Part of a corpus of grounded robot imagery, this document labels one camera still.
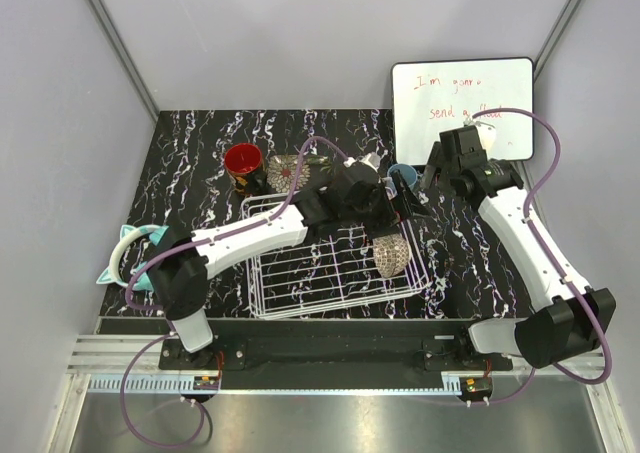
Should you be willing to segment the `brown patterned bowl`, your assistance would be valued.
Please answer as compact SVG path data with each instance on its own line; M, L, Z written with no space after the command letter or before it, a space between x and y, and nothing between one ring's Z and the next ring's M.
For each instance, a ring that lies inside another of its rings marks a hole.
M374 263L383 278L392 278L406 269L411 259L411 250L401 234L374 238L372 244Z

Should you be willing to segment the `black floral square plate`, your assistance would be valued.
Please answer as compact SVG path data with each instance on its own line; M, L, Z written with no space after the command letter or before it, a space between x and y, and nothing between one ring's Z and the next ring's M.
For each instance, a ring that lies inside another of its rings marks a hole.
M275 193L286 194L297 170L296 155L275 155L267 166L267 184ZM328 157L319 155L306 156L302 162L296 189L322 183L331 176L333 164Z

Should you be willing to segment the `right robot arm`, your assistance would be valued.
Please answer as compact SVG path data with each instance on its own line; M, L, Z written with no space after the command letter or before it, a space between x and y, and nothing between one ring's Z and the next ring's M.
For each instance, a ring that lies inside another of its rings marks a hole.
M519 356L531 367L561 361L602 346L616 309L606 288L594 289L573 268L531 209L524 183L506 160L489 158L481 138L488 125L440 133L424 175L431 185L465 200L497 235L524 281L532 314L520 320L481 320L454 344L454 357L476 369L490 353Z

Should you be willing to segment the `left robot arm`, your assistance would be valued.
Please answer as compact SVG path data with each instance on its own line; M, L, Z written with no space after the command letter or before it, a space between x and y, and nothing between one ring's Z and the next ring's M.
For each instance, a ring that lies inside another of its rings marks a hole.
M355 162L254 217L191 233L166 231L142 270L182 344L181 357L196 369L214 361L214 334L204 311L209 281L249 258L360 225L378 250L379 266L402 271L400 258L411 248L401 226L427 217L428 211L400 175L393 175L392 181L394 197L388 196L376 170Z

